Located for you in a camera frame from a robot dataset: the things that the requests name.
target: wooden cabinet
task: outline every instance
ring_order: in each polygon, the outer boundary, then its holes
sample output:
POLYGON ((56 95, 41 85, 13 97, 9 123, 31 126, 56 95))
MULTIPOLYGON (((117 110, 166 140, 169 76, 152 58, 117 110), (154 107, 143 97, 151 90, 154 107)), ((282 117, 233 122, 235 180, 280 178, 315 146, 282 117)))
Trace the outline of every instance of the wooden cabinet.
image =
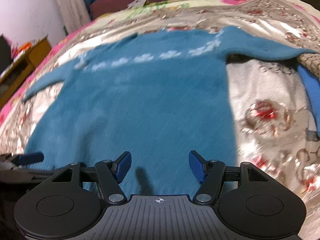
POLYGON ((49 54, 51 45, 47 37, 28 49, 0 78, 0 109, 22 85, 26 78, 49 54))

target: crosshair marking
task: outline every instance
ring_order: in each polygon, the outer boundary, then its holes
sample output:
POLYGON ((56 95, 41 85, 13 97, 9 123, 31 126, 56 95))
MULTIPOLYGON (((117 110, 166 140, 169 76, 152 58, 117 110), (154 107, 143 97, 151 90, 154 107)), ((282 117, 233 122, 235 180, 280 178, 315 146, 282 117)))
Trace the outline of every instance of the crosshair marking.
POLYGON ((157 201, 158 203, 162 203, 165 200, 163 198, 157 198, 157 199, 155 199, 155 201, 157 201))

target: black object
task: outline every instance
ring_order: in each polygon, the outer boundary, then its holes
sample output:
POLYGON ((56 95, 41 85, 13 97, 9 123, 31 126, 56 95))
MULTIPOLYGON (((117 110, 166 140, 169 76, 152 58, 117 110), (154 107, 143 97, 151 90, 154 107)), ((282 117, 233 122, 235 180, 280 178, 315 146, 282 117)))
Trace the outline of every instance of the black object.
POLYGON ((31 153, 31 154, 1 154, 0 162, 11 162, 15 166, 29 165, 33 163, 40 163, 44 160, 42 152, 31 153))
POLYGON ((11 48, 3 35, 0 36, 0 74, 12 63, 11 48))
POLYGON ((71 163, 24 195, 14 217, 28 239, 286 239, 297 240, 303 201, 251 163, 228 167, 196 151, 189 166, 202 182, 188 195, 131 195, 118 186, 131 154, 95 167, 71 163), (221 195, 225 181, 238 188, 221 195), (81 182, 96 182, 100 198, 81 182))

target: bed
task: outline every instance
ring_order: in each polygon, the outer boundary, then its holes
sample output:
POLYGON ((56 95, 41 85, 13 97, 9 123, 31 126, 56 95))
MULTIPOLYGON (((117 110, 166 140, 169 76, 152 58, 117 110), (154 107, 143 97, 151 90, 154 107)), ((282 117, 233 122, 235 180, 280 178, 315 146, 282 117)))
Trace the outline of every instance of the bed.
MULTIPOLYGON (((135 32, 203 29, 215 33, 226 25, 238 26, 255 36, 288 46, 316 49, 317 38, 310 41, 309 37, 320 35, 320 12, 299 0, 170 0, 161 6, 153 4, 99 18, 54 47, 1 110, 0 153, 24 153, 30 135, 55 101, 62 83, 42 90, 26 103, 21 99, 36 80, 65 62, 100 44, 118 41, 135 32), (294 34, 300 24, 307 35, 298 39, 294 34)), ((305 54, 298 60, 317 73, 317 55, 312 61, 305 54)), ((250 161, 301 197, 308 215, 300 237, 316 240, 320 237, 320 213, 317 211, 320 189, 316 180, 307 179, 319 178, 316 164, 320 142, 295 65, 295 61, 265 62, 239 56, 228 59, 229 101, 237 143, 233 164, 250 161), (270 132, 268 124, 260 123, 253 129, 257 121, 250 114, 261 105, 277 108, 286 128, 275 124, 276 129, 270 132)))

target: gray grip plate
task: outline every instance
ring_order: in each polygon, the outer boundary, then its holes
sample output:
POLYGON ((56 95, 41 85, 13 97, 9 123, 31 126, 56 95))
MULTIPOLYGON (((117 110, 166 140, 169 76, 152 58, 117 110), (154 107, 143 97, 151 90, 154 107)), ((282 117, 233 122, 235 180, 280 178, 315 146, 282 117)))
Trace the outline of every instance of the gray grip plate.
MULTIPOLYGON (((186 195, 139 196, 107 208, 88 231, 68 240, 249 240, 227 228, 208 206, 191 203, 186 195)), ((290 236, 286 240, 299 240, 290 236)))

